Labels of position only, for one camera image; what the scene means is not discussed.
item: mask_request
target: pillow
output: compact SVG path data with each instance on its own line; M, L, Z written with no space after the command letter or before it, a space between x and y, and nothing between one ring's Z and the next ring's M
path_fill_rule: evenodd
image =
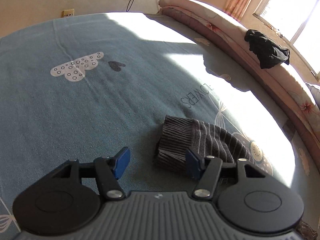
M306 83L306 85L315 99L317 106L320 108L320 86L310 83Z

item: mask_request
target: electrical outlet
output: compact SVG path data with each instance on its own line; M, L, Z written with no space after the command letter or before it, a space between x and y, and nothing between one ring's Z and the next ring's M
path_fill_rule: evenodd
M75 10L74 9L62 11L62 17L71 17L73 15L75 15Z

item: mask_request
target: window frame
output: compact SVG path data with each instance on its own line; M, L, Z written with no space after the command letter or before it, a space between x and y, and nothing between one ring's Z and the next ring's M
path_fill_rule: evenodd
M274 27L272 24L270 24L268 21L266 21L263 17L261 17L260 15L262 14L263 10L265 9L265 7L267 6L268 2L270 0L261 0L260 4L258 5L257 9L255 10L255 12L253 13L253 16L256 17L257 19L259 19L264 25L268 26L271 30L273 31L277 31L277 28ZM315 78L317 79L317 81L320 80L320 71L319 73L316 73L313 68L311 67L311 65L308 63L308 61L300 54L300 52L295 48L295 46L293 45L294 42L297 40L297 38L299 37L299 35L302 33L302 31L304 30L304 28L306 27L308 21L310 20L310 17L313 13L313 11L315 10L317 4L320 2L320 0L317 0L313 9L311 10L308 18L301 24L301 26L298 28L297 32L295 33L295 35L292 37L292 39L289 41L287 38L285 38L284 36L279 36L284 42L286 42L289 47L300 57L300 59L303 61L303 63L309 68L309 70L311 71L311 73L315 76Z

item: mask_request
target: window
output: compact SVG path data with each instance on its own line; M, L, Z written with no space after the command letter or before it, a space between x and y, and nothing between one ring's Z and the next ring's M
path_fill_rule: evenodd
M279 30L313 74L320 76L319 0L263 0L254 16Z

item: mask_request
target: ribbed plastic surface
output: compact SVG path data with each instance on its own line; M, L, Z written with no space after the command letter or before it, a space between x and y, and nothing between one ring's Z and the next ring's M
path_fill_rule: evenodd
M104 205L81 230L56 237L22 232L16 240L299 240L294 232L275 237L246 235L226 224L208 202L186 192L132 192Z

